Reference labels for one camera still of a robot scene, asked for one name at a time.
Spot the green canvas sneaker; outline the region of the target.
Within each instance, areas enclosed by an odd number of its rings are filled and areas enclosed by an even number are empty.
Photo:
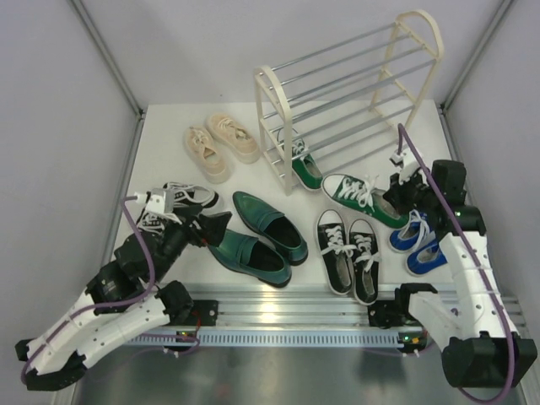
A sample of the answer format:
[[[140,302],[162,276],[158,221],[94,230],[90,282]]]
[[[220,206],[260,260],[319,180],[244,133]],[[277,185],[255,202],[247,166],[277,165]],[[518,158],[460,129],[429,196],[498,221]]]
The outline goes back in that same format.
[[[292,169],[307,190],[316,192],[321,188],[323,175],[305,140],[297,132],[292,140]]]
[[[376,178],[359,179],[346,174],[330,174],[321,182],[321,189],[335,203],[374,219],[391,229],[401,229],[408,222],[385,198]]]

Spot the green loafer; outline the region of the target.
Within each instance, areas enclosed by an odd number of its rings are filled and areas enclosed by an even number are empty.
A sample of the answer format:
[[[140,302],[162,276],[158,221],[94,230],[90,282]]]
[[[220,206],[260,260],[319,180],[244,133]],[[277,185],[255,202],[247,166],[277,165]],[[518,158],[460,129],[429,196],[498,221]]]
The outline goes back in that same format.
[[[292,266],[306,261],[307,242],[283,212],[247,192],[234,192],[232,201],[244,225],[268,239]]]
[[[275,288],[286,287],[292,278],[290,265],[283,256],[254,236],[227,229],[220,245],[208,249],[230,271],[257,278]]]

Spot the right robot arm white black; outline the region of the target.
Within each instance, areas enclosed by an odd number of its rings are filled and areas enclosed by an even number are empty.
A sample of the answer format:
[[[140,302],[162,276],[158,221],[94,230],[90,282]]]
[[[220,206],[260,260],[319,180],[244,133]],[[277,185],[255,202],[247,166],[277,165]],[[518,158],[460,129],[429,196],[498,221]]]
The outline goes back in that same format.
[[[429,333],[451,386],[517,386],[537,359],[537,346],[521,337],[504,308],[482,214],[466,203],[464,164],[438,159],[424,171],[403,158],[391,162],[399,171],[391,175],[384,198],[399,213],[426,214],[458,300],[458,311],[452,312],[432,284],[404,283],[395,291],[395,317],[407,326],[419,322]]]

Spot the cream shoe rack metal bars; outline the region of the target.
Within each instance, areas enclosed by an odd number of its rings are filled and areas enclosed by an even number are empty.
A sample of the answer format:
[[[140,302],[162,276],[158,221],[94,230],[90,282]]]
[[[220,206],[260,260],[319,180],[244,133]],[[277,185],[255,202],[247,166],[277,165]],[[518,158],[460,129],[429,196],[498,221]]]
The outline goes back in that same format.
[[[253,71],[262,153],[290,194],[294,162],[310,154],[344,167],[361,143],[393,144],[410,127],[445,55],[436,19],[423,9],[390,24]]]

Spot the black white sneaker upper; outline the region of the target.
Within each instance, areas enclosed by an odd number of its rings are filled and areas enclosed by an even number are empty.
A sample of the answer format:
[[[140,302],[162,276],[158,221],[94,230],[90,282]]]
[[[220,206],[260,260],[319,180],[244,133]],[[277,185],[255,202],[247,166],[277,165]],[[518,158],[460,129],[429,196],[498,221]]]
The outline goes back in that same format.
[[[223,207],[220,195],[205,186],[169,181],[164,189],[173,192],[175,208],[201,206],[204,213],[217,213]]]

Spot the black white sneaker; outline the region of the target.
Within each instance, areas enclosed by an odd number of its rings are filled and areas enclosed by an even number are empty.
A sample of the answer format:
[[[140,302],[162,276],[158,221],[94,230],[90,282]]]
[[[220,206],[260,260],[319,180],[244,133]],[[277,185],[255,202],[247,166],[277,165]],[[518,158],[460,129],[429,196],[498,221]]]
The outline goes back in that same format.
[[[204,213],[217,213],[223,207],[220,195],[205,186],[169,181],[164,189],[173,192],[175,208],[201,206]]]
[[[158,235],[165,230],[166,224],[166,219],[155,213],[143,210],[137,221],[137,228],[140,231]]]

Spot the blue canvas sneaker upper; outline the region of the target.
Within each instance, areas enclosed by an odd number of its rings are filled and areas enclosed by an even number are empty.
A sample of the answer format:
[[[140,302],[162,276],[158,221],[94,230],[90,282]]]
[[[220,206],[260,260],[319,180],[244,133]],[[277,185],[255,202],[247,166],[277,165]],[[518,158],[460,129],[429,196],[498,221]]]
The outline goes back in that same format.
[[[435,240],[435,232],[428,223],[426,213],[412,210],[405,226],[389,237],[390,247],[397,252],[415,252]]]

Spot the blue canvas sneaker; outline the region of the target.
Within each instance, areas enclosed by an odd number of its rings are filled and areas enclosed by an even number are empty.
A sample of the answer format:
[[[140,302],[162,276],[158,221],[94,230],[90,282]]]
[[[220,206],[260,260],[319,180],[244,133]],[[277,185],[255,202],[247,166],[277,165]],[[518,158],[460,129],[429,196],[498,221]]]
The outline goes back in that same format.
[[[416,276],[425,275],[446,264],[447,259],[437,240],[432,240],[407,258],[408,271]]]
[[[415,252],[435,240],[435,232],[428,223],[426,213],[412,210],[405,226],[389,237],[390,247],[397,252]]]

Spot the blue canvas sneaker lower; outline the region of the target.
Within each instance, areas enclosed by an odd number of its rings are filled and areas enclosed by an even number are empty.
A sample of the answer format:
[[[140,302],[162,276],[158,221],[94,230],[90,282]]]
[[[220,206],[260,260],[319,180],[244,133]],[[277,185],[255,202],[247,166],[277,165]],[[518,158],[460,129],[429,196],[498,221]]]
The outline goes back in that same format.
[[[416,276],[425,275],[446,264],[447,259],[437,240],[432,240],[407,258],[408,271]]]

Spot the black canvas sneaker right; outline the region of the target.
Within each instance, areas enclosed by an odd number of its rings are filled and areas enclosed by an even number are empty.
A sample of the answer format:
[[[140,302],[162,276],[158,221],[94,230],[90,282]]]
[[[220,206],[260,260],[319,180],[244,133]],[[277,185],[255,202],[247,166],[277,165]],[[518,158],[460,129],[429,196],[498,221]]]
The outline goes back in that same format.
[[[361,305],[372,305],[378,297],[378,276],[381,254],[374,229],[363,219],[355,220],[348,232],[348,242],[354,246],[354,297]]]

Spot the black canvas sneaker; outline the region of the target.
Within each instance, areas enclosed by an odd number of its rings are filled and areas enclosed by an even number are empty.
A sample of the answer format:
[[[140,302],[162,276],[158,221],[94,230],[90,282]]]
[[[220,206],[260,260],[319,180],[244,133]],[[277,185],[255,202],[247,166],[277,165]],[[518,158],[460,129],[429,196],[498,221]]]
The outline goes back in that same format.
[[[330,290],[346,295],[353,283],[350,258],[354,246],[346,243],[345,224],[336,210],[327,209],[321,213],[316,223],[316,242]]]
[[[354,246],[354,297],[361,305],[372,305],[378,297],[378,276],[381,254],[374,229],[363,219],[355,220],[348,232],[348,242]]]

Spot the beige sneaker left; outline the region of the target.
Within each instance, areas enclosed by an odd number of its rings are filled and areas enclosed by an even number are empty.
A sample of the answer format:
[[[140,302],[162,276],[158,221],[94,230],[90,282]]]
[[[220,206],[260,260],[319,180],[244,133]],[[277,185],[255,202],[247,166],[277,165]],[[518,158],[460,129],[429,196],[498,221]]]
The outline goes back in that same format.
[[[221,184],[230,178],[229,166],[207,129],[190,126],[183,138],[187,154],[209,182]]]

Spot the beige sneaker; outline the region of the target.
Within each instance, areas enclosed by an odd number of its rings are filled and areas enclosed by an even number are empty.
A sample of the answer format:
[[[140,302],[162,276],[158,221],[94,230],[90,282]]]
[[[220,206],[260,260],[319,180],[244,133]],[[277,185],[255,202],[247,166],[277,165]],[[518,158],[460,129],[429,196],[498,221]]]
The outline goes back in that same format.
[[[230,149],[244,164],[255,163],[261,155],[257,141],[236,119],[225,113],[214,113],[205,120],[212,137]]]
[[[209,182],[221,184],[230,178],[229,166],[207,129],[190,126],[183,138],[187,154]]]

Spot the beige sneaker right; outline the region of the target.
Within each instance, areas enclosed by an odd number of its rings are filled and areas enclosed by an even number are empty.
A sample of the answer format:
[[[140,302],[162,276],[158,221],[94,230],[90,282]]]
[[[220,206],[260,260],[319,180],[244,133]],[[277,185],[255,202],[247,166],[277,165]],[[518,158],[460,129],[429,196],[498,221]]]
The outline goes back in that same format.
[[[214,113],[205,120],[212,137],[230,149],[244,164],[255,163],[261,155],[257,141],[236,119],[225,113]]]

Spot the black canvas sneaker left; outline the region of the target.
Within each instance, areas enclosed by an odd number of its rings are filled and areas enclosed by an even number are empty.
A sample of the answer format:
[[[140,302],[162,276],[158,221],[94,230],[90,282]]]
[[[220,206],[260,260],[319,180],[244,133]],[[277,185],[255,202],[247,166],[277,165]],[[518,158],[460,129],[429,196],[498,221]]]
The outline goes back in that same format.
[[[353,283],[350,258],[354,246],[346,243],[345,224],[336,210],[327,209],[321,213],[316,223],[316,242],[330,290],[346,295]]]

